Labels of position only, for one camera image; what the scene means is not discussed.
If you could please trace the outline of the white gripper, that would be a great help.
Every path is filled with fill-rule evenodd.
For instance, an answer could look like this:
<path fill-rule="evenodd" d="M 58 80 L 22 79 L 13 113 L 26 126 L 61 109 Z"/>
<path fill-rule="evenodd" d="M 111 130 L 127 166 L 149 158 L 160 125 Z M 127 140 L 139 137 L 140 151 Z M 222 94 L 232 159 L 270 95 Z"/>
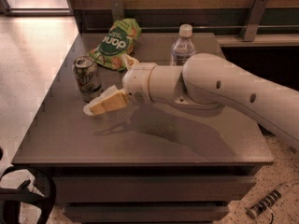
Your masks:
<path fill-rule="evenodd" d="M 115 85 L 107 88 L 83 107 L 86 115 L 97 116 L 122 109 L 128 106 L 129 99 L 139 104 L 151 102 L 150 75 L 157 64 L 139 63 L 139 60 L 128 54 L 122 54 L 121 59 L 128 70 L 122 79 L 123 89 Z"/>

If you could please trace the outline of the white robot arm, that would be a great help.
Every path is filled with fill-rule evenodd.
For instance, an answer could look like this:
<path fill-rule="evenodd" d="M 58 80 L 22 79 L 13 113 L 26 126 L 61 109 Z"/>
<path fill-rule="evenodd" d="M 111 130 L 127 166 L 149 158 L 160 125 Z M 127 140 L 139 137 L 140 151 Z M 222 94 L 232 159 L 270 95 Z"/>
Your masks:
<path fill-rule="evenodd" d="M 214 54 L 198 53 L 182 66 L 142 63 L 124 55 L 122 88 L 107 88 L 83 107 L 89 116 L 136 103 L 164 103 L 186 113 L 214 115 L 226 106 L 245 114 L 299 149 L 299 91 L 257 77 Z"/>

